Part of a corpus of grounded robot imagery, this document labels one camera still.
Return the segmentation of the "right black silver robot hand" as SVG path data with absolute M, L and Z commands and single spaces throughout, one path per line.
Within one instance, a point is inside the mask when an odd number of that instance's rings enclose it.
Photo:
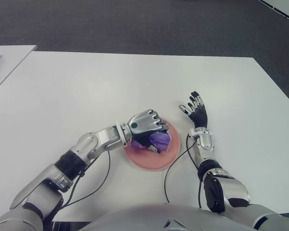
M 179 109 L 191 119 L 195 128 L 207 128 L 208 116 L 201 96 L 196 91 L 193 91 L 189 99 L 188 106 L 190 109 L 182 104 L 179 105 Z

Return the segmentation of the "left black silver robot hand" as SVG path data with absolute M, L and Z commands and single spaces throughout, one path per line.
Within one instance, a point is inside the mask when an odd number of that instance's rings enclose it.
M 155 110 L 148 109 L 133 116 L 128 121 L 128 127 L 133 140 L 153 152 L 160 153 L 159 148 L 150 141 L 150 136 L 158 131 L 167 131 L 169 126 Z

